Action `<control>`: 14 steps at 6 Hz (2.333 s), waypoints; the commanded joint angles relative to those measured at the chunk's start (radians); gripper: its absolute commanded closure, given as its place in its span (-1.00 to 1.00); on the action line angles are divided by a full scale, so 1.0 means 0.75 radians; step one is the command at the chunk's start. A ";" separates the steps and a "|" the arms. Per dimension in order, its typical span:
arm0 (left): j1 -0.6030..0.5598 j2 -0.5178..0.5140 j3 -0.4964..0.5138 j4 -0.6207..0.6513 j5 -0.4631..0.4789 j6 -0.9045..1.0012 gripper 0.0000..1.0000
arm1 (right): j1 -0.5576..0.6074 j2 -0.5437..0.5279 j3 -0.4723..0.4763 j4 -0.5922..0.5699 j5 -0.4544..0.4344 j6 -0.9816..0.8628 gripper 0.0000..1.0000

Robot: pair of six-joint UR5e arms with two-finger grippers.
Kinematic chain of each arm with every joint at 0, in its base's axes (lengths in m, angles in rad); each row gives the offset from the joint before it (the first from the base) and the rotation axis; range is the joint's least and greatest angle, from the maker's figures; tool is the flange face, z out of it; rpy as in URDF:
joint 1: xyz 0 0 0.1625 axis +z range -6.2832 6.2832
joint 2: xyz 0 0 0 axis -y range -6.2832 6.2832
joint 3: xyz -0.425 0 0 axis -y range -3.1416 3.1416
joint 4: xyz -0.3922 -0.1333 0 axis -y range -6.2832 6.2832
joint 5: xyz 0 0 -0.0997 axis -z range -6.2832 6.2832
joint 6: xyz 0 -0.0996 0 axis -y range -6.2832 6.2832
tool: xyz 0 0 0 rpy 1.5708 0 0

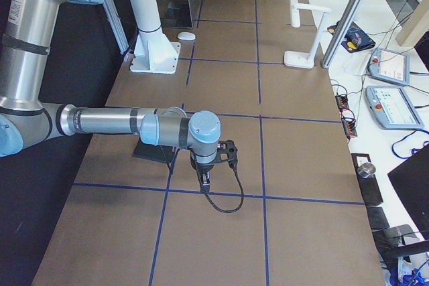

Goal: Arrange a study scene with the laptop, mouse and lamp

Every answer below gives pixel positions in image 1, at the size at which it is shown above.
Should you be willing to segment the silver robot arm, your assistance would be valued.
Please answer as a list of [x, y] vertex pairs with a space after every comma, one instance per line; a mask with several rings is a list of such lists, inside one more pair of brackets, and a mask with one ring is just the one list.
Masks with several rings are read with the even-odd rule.
[[1, 155], [77, 133], [139, 135], [148, 145], [187, 149], [200, 189], [210, 189], [209, 171], [221, 154], [221, 123], [212, 112], [188, 117], [168, 109], [86, 108], [42, 103], [40, 87], [59, 6], [104, 0], [11, 0], [1, 53]]

